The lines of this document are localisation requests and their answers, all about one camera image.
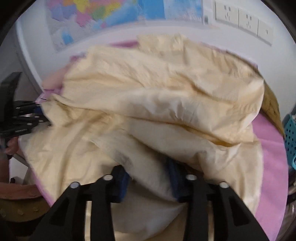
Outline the teal perforated plastic basket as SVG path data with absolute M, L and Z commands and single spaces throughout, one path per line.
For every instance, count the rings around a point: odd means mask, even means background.
M 287 153 L 288 165 L 295 170 L 296 154 L 296 125 L 295 114 L 287 114 L 283 121 L 285 131 L 285 150 Z

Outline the light pink garment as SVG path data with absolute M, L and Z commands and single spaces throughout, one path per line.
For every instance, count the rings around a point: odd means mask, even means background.
M 55 73 L 53 73 L 51 76 L 47 77 L 45 80 L 42 81 L 42 87 L 45 90 L 54 90 L 54 89 L 60 89 L 63 85 L 63 80 L 68 72 L 68 70 L 71 68 L 72 63 L 67 64 L 65 67 L 57 70 Z

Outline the white wall socket panel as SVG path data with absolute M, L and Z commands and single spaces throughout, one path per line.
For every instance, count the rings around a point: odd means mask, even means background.
M 273 44 L 273 27 L 255 15 L 221 1 L 215 1 L 214 5 L 215 20 L 238 27 L 269 45 Z

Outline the mustard brown garment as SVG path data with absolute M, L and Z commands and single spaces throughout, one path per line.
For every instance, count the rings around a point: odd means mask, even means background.
M 278 130 L 280 135 L 285 138 L 285 131 L 280 117 L 280 108 L 278 105 L 278 100 L 271 90 L 269 85 L 264 79 L 264 97 L 260 110 L 265 117 L 273 124 L 273 126 Z

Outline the colourful wall map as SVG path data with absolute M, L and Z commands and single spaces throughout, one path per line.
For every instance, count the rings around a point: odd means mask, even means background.
M 45 7 L 56 51 L 122 24 L 203 18 L 202 1 L 45 1 Z

